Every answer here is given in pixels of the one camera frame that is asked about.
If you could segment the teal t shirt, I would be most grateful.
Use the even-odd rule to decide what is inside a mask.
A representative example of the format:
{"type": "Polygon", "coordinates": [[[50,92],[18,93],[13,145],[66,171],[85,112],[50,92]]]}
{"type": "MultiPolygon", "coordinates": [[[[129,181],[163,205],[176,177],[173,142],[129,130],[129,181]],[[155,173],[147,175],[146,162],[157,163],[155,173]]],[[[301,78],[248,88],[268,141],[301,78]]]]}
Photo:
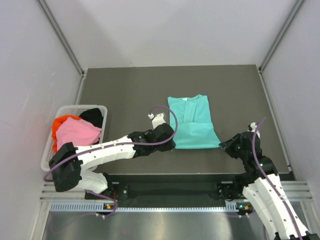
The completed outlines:
{"type": "Polygon", "coordinates": [[[211,118],[207,95],[168,97],[170,126],[177,132],[173,137],[178,150],[215,149],[219,140],[211,118]]]}

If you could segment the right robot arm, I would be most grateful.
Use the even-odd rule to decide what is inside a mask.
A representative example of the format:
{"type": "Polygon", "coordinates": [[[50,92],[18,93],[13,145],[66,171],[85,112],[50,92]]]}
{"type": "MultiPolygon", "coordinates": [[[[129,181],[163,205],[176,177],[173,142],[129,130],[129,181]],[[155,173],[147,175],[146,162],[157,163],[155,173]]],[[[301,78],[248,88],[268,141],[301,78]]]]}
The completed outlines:
{"type": "Polygon", "coordinates": [[[232,181],[225,199],[247,199],[263,223],[271,240],[318,240],[302,223],[281,184],[273,161],[263,154],[258,133],[245,131],[219,144],[233,159],[240,159],[244,173],[232,181]]]}

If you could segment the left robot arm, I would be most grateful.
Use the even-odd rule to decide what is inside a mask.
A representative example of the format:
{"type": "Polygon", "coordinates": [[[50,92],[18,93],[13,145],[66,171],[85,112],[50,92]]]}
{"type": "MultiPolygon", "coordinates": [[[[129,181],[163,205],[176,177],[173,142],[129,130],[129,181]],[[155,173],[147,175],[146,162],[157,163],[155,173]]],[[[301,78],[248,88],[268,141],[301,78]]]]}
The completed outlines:
{"type": "Polygon", "coordinates": [[[47,176],[51,176],[56,192],[85,190],[109,198],[114,191],[106,173],[91,168],[116,160],[149,156],[175,148],[173,137],[177,130],[167,123],[145,132],[135,131],[115,141],[90,146],[74,146],[71,142],[49,161],[47,176]]]}

